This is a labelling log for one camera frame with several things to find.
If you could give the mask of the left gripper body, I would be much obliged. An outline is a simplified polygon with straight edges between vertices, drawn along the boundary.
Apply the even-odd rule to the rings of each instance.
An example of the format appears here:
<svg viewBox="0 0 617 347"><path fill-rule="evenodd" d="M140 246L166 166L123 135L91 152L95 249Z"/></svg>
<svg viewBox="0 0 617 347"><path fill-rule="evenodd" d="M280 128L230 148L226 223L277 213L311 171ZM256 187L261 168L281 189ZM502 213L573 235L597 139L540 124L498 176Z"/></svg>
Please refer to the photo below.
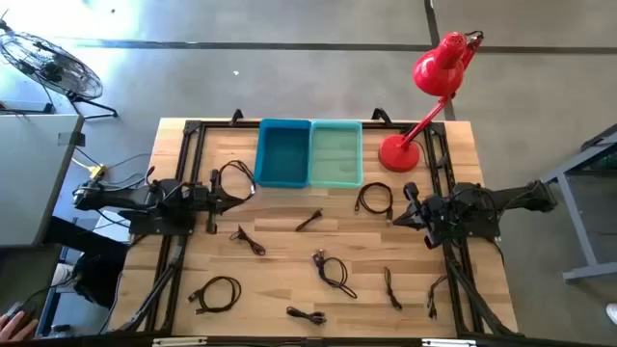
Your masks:
<svg viewBox="0 0 617 347"><path fill-rule="evenodd" d="M210 172L209 181L209 197L206 205L202 205L200 208L196 208L193 205L193 209L197 212L207 213L206 232L209 234L216 234L218 231L216 215L218 214L218 206L221 202L221 198L219 196L219 184L221 183L220 172L218 170L212 170Z"/></svg>

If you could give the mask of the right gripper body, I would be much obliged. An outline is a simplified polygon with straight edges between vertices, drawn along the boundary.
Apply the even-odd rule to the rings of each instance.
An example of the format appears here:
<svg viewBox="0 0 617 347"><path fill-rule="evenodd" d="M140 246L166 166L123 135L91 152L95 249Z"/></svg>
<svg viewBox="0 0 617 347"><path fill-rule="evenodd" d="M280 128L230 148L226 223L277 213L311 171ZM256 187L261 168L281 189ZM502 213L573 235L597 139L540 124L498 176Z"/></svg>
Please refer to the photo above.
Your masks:
<svg viewBox="0 0 617 347"><path fill-rule="evenodd" d="M415 183L408 182L403 188L405 198L410 203L415 203L420 217L423 220L423 227L412 227L416 230L425 230L424 242L429 249L435 249L443 243L449 231L449 217L443 215L441 219L432 219L425 205L424 200L418 198L419 191Z"/></svg>

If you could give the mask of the red desk lamp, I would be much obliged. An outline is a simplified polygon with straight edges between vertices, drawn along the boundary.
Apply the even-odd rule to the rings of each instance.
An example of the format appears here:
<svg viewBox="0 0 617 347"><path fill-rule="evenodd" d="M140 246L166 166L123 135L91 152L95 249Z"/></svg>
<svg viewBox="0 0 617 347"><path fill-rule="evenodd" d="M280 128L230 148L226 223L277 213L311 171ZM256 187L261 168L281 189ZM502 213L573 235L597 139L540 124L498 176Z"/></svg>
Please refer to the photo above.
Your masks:
<svg viewBox="0 0 617 347"><path fill-rule="evenodd" d="M389 171L404 173L413 169L419 160L419 149L413 140L441 112L461 87L464 74L484 39L482 31L446 34L436 48L424 53L412 69L416 86L436 96L437 104L406 135L397 134L380 143L378 159Z"/></svg>

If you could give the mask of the blue plastic bin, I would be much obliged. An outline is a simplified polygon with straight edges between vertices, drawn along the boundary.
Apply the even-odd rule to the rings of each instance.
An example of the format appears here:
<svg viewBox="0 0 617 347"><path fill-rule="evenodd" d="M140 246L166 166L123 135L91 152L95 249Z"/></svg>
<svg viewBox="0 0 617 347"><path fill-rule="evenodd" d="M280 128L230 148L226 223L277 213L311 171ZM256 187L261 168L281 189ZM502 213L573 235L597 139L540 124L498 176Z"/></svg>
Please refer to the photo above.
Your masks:
<svg viewBox="0 0 617 347"><path fill-rule="evenodd" d="M309 182L309 120L263 119L255 157L262 187L300 189Z"/></svg>

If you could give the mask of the teal plastic bin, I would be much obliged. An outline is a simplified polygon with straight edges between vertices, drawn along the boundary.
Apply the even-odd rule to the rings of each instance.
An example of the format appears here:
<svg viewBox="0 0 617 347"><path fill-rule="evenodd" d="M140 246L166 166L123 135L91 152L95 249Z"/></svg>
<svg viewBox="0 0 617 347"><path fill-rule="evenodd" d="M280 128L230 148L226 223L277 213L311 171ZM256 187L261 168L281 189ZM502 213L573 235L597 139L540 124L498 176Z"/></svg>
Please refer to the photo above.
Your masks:
<svg viewBox="0 0 617 347"><path fill-rule="evenodd" d="M311 122L309 183L316 187L362 186L362 123L357 120Z"/></svg>

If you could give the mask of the white paper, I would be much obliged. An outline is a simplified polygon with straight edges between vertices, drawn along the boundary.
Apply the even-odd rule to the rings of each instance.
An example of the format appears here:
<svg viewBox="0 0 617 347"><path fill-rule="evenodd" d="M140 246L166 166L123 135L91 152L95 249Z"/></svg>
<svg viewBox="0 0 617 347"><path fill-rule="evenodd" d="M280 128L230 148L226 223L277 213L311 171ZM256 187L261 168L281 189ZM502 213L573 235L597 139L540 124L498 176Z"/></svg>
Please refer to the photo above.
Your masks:
<svg viewBox="0 0 617 347"><path fill-rule="evenodd" d="M128 220L113 211L102 210L93 232L118 242L128 243L131 239L129 228Z"/></svg>

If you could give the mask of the yellow power plug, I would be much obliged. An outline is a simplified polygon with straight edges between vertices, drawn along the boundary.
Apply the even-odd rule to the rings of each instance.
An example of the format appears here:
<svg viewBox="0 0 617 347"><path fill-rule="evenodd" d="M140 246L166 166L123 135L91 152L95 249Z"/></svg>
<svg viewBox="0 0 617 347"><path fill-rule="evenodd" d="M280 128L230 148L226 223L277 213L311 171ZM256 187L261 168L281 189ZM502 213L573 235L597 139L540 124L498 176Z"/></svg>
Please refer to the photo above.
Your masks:
<svg viewBox="0 0 617 347"><path fill-rule="evenodd" d="M90 179L100 179L106 173L106 167L104 165L101 165L101 164L86 165L86 164L81 163L80 161L76 160L75 158L72 158L71 162L76 164L77 166L85 169L86 171L88 171Z"/></svg>

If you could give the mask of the grey table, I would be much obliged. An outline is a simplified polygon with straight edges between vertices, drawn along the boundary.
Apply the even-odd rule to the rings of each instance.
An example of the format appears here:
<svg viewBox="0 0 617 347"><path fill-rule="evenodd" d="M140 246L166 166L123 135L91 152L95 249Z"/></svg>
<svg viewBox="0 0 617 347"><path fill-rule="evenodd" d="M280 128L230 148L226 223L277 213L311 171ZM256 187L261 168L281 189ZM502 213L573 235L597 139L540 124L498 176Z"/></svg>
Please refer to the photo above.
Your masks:
<svg viewBox="0 0 617 347"><path fill-rule="evenodd" d="M42 242L76 146L78 115L0 116L0 248Z"/></svg>

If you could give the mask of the black computer mouse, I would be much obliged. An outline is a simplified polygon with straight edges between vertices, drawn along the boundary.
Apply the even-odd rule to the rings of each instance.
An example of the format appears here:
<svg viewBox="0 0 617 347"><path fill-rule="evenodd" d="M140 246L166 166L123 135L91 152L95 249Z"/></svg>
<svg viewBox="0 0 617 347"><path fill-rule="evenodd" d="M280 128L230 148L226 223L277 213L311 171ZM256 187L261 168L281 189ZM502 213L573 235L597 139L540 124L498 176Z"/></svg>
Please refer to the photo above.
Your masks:
<svg viewBox="0 0 617 347"><path fill-rule="evenodd" d="M29 319L33 318L33 316L36 314L36 311L37 311L37 306L34 303L26 301L26 302L14 303L8 309L6 314L8 315L9 319L13 319L19 312L23 312L24 313L23 319L25 321L28 321Z"/></svg>

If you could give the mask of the black floor fan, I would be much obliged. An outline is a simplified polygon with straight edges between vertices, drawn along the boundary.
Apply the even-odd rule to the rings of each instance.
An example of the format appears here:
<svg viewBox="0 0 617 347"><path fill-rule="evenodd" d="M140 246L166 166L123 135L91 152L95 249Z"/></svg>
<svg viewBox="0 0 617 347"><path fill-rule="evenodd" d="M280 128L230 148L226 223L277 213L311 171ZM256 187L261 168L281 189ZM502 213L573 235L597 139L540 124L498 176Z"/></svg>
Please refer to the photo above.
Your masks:
<svg viewBox="0 0 617 347"><path fill-rule="evenodd" d="M63 95L79 113L76 103L86 103L105 110L103 114L85 116L86 120L117 118L118 112L94 102L103 94L98 75L60 45L25 32L8 31L0 35L0 54L19 72Z"/></svg>

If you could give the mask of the person's hand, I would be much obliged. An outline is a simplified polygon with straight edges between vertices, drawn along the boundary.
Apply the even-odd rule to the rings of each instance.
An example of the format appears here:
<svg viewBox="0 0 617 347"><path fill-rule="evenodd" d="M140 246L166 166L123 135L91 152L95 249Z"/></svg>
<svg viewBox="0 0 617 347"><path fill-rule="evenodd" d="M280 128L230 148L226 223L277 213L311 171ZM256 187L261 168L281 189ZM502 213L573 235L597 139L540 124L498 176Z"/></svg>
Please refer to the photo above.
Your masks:
<svg viewBox="0 0 617 347"><path fill-rule="evenodd" d="M30 339L38 323L37 318L27 315L23 310L15 315L3 314L0 316L0 343Z"/></svg>

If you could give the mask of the white metal bracket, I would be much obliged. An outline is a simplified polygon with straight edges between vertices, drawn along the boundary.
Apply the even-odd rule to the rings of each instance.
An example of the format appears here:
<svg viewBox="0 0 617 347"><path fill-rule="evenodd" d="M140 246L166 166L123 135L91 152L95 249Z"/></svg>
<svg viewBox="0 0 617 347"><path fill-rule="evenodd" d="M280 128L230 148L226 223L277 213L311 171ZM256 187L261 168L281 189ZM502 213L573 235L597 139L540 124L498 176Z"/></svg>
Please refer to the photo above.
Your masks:
<svg viewBox="0 0 617 347"><path fill-rule="evenodd" d="M423 338L422 347L477 347L475 340L449 338Z"/></svg>
<svg viewBox="0 0 617 347"><path fill-rule="evenodd" d="M151 347L202 346L208 342L207 336L161 337L152 340Z"/></svg>

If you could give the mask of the grey metal table frame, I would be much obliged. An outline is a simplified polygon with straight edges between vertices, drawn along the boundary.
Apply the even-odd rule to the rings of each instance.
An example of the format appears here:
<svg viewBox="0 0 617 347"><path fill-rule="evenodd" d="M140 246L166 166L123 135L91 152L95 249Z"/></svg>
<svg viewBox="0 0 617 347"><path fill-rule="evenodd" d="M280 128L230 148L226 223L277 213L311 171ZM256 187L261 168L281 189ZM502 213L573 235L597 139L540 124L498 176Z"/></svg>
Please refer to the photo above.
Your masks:
<svg viewBox="0 0 617 347"><path fill-rule="evenodd" d="M602 236L617 237L617 123L585 141L541 180L561 192L585 259L563 279L617 275L617 260L602 261L594 250Z"/></svg>

